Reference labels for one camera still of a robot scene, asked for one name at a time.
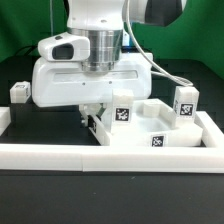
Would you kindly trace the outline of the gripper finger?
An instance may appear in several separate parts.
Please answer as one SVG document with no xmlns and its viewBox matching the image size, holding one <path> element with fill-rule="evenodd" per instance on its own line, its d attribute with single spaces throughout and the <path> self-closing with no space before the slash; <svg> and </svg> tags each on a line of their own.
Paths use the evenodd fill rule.
<svg viewBox="0 0 224 224">
<path fill-rule="evenodd" d="M 81 123 L 87 127 L 89 116 L 96 115 L 100 110 L 99 104 L 81 104 L 79 112 L 81 114 Z"/>
</svg>

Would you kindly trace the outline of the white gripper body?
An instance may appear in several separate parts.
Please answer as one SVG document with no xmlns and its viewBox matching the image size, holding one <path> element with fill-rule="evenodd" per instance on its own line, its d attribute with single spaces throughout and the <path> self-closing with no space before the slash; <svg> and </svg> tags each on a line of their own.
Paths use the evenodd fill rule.
<svg viewBox="0 0 224 224">
<path fill-rule="evenodd" d="M 32 98 L 40 107 L 109 103 L 116 89 L 139 100 L 151 94 L 151 65 L 121 51 L 120 33 L 62 33 L 38 43 Z"/>
</svg>

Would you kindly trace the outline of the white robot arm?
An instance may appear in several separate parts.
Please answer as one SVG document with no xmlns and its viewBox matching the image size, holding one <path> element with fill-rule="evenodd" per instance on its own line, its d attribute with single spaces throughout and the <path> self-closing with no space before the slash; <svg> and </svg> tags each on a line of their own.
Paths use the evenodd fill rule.
<svg viewBox="0 0 224 224">
<path fill-rule="evenodd" d="M 168 26 L 187 0 L 68 0 L 67 31 L 38 43 L 40 58 L 32 76 L 32 98 L 39 107 L 106 104 L 112 122 L 125 124 L 131 106 L 118 104 L 117 90 L 133 99 L 151 94 L 153 55 L 124 53 L 124 30 L 132 22 Z"/>
</svg>

